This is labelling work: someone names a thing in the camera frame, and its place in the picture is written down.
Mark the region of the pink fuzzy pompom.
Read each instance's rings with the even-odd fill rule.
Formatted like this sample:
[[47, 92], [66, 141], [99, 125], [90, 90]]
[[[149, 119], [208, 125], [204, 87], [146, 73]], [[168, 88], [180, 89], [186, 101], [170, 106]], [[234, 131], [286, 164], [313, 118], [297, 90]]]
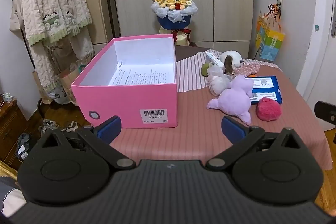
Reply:
[[256, 115], [262, 121], [275, 121], [280, 118], [282, 108], [280, 104], [270, 98], [263, 97], [257, 105]]

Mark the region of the purple plush toy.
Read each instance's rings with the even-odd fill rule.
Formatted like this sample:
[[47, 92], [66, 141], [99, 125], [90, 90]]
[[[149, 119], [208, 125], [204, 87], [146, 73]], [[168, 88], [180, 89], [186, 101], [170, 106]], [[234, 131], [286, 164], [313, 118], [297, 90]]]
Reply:
[[244, 124], [251, 124], [251, 107], [253, 80], [244, 75], [236, 76], [218, 98], [210, 100], [207, 109], [216, 109], [224, 114], [238, 117]]

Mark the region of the blue wet wipes pack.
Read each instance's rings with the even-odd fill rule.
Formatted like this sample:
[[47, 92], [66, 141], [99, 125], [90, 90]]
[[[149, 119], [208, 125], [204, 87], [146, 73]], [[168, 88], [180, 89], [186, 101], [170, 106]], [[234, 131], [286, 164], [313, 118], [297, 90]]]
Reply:
[[269, 98], [282, 104], [282, 96], [276, 76], [251, 77], [253, 80], [251, 104], [255, 105], [262, 98]]

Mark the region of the pink floral fabric pouch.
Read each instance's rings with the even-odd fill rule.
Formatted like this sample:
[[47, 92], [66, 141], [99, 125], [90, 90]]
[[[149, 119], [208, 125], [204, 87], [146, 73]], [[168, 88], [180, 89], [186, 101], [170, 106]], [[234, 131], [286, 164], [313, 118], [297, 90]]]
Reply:
[[238, 75], [243, 75], [244, 77], [249, 77], [250, 75], [256, 75], [260, 69], [258, 64], [245, 64], [242, 63], [240, 67], [235, 67], [233, 70], [233, 77]]

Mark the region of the white mesh bath pouf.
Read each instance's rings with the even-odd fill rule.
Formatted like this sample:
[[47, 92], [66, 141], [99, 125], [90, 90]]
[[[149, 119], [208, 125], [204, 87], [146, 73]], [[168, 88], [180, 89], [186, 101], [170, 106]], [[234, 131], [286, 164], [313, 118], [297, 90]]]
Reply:
[[206, 81], [209, 83], [211, 94], [219, 96], [224, 90], [229, 88], [232, 77], [224, 74], [221, 67], [217, 65], [210, 65], [207, 69]]

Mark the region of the white fluffy plush sheep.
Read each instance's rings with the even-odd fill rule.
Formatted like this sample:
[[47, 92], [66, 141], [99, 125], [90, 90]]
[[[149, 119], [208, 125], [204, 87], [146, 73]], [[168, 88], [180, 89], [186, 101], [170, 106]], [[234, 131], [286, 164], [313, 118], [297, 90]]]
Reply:
[[240, 53], [238, 53], [237, 51], [225, 51], [223, 52], [220, 56], [219, 59], [225, 63], [225, 60], [227, 59], [227, 57], [229, 57], [228, 59], [228, 64], [233, 67], [233, 68], [240, 68], [242, 66], [243, 63], [243, 58], [241, 56]]

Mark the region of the brown plush toy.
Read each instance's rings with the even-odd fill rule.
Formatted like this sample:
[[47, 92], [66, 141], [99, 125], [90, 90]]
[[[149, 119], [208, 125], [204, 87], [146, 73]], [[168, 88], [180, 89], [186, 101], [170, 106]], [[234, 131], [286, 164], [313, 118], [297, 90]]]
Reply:
[[227, 75], [233, 75], [234, 74], [234, 70], [233, 70], [233, 67], [232, 67], [232, 61], [233, 61], [233, 58], [230, 55], [227, 55], [225, 60], [224, 60], [225, 74], [227, 74]]

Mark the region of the green makeup sponge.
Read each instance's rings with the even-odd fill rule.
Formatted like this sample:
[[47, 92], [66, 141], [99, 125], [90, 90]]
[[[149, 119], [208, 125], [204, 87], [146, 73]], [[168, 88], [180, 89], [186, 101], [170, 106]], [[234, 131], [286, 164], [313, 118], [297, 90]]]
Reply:
[[211, 67], [211, 66], [212, 66], [212, 64], [209, 63], [209, 62], [206, 62], [206, 63], [204, 63], [204, 64], [202, 65], [202, 67], [201, 67], [201, 75], [202, 75], [203, 77], [208, 77], [208, 72], [207, 72], [207, 70], [208, 70], [209, 67]]

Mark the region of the brown paper shopping bag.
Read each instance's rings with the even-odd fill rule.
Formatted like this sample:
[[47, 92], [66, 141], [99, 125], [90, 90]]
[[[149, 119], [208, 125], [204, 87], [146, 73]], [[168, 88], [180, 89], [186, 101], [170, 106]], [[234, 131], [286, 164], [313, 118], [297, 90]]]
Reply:
[[62, 73], [58, 75], [59, 78], [58, 82], [56, 83], [56, 87], [49, 92], [46, 92], [43, 89], [37, 73], [33, 72], [33, 78], [39, 89], [42, 102], [47, 105], [50, 105], [52, 102], [56, 102], [60, 105], [66, 105], [71, 102], [77, 106], [75, 96], [71, 90], [71, 85], [80, 74], [80, 69], [82, 69], [81, 65], [77, 66], [76, 64], [72, 63], [69, 68], [62, 71]]

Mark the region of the white door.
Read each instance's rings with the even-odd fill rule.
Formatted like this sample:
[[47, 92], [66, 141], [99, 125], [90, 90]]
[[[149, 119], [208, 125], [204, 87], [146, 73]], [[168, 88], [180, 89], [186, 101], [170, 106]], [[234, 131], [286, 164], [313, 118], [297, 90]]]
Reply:
[[297, 90], [311, 109], [335, 104], [335, 0], [316, 0], [313, 32]]

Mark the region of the printed paper sheet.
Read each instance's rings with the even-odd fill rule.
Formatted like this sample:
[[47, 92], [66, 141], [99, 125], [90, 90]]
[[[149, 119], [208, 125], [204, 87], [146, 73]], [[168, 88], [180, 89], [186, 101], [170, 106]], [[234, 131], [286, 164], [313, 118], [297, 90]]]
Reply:
[[173, 64], [125, 65], [121, 64], [109, 86], [159, 85], [175, 83]]

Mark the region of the pink cardboard box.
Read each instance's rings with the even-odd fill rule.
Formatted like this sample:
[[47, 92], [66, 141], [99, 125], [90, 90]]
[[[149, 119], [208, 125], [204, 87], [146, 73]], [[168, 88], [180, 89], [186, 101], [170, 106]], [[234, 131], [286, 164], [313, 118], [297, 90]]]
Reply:
[[[173, 64], [175, 83], [109, 86], [121, 64]], [[176, 127], [178, 91], [173, 35], [112, 39], [74, 80], [71, 90], [85, 119], [94, 126], [116, 115], [123, 128]]]

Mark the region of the colourful paper gift bag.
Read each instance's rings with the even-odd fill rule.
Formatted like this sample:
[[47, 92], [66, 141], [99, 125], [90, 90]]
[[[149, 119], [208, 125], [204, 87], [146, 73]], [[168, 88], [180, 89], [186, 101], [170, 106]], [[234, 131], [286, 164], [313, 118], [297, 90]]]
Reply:
[[275, 61], [284, 39], [279, 20], [270, 14], [258, 16], [255, 45], [261, 59]]

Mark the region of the cream knit cardigan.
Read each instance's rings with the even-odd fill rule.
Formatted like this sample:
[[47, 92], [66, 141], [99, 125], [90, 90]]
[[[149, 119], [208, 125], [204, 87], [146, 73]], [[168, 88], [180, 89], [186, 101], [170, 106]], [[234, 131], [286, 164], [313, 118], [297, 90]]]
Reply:
[[35, 71], [46, 92], [56, 87], [58, 74], [51, 51], [68, 42], [77, 59], [89, 61], [95, 52], [87, 27], [92, 16], [86, 0], [24, 0], [26, 38]]

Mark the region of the crochet flower bouquet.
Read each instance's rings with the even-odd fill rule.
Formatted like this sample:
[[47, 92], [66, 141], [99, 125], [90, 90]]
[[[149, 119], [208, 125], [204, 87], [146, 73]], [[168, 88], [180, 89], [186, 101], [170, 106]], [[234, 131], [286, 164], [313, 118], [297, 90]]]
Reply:
[[186, 28], [191, 17], [198, 12], [196, 3], [192, 0], [152, 0], [152, 12], [157, 21], [167, 30], [179, 30]]

